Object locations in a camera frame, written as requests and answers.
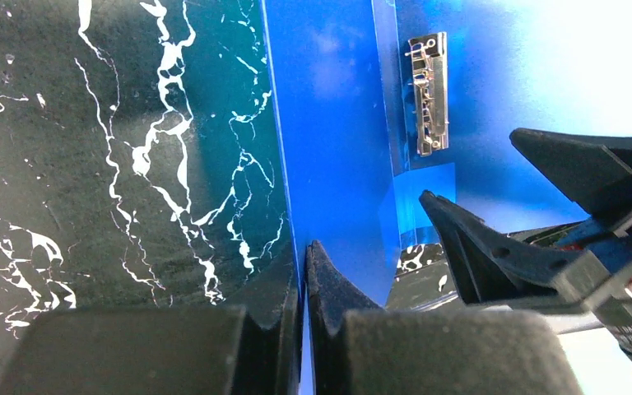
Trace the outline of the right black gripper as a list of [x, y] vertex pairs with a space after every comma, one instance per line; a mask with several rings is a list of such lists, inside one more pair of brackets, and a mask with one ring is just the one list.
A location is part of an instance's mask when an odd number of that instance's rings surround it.
[[556, 314], [593, 314], [632, 360], [632, 137], [517, 128], [509, 139], [591, 217], [558, 249], [537, 247], [425, 190], [419, 201], [462, 301], [554, 305]]

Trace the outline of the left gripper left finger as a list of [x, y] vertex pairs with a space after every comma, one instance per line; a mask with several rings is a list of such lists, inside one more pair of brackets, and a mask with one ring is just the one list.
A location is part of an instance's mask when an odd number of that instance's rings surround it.
[[0, 367], [0, 394], [295, 394], [300, 330], [288, 247], [217, 306], [40, 316]]

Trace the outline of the blue plastic folder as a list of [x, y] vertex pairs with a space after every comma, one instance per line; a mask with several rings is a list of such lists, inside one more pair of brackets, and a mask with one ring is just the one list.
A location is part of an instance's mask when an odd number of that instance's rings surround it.
[[[462, 301], [420, 204], [447, 198], [510, 238], [558, 249], [590, 215], [512, 145], [528, 128], [632, 137], [632, 1], [265, 1], [281, 156], [305, 256], [388, 311], [515, 311]], [[416, 150], [408, 40], [448, 34], [447, 149]], [[557, 314], [592, 322], [593, 314]]]

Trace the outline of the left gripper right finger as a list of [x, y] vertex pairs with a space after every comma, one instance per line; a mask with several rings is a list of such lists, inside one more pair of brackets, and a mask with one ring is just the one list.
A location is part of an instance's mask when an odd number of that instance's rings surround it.
[[388, 311], [306, 250], [317, 394], [579, 394], [558, 337], [537, 314]]

